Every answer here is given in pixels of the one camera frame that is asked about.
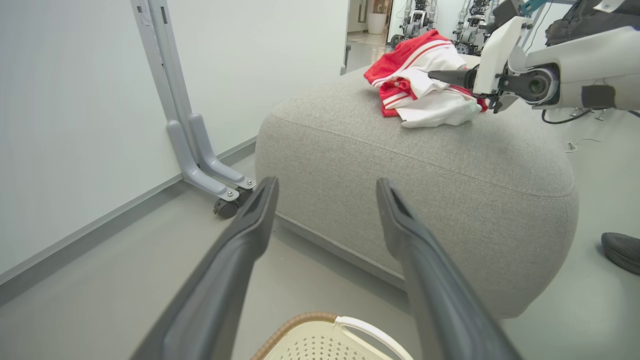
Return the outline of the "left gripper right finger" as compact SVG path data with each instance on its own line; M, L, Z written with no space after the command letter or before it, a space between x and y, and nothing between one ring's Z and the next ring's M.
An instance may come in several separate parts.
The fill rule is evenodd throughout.
M457 265L389 178L376 198L386 247L400 262L421 342L434 335L446 360L520 360Z

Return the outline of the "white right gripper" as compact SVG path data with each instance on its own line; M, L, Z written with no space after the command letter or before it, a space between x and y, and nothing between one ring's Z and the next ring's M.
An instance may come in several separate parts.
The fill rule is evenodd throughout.
M526 70L526 55L519 47L531 18L515 16L496 29L487 39L478 66L472 69L433 70L428 76L445 84L472 91L489 99L494 114L518 100L514 91L505 89L515 75Z

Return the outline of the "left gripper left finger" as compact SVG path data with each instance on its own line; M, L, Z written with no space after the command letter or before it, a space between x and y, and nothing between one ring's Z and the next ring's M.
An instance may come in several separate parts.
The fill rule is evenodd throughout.
M266 177L220 234L132 355L229 360L254 264L274 225L279 182Z

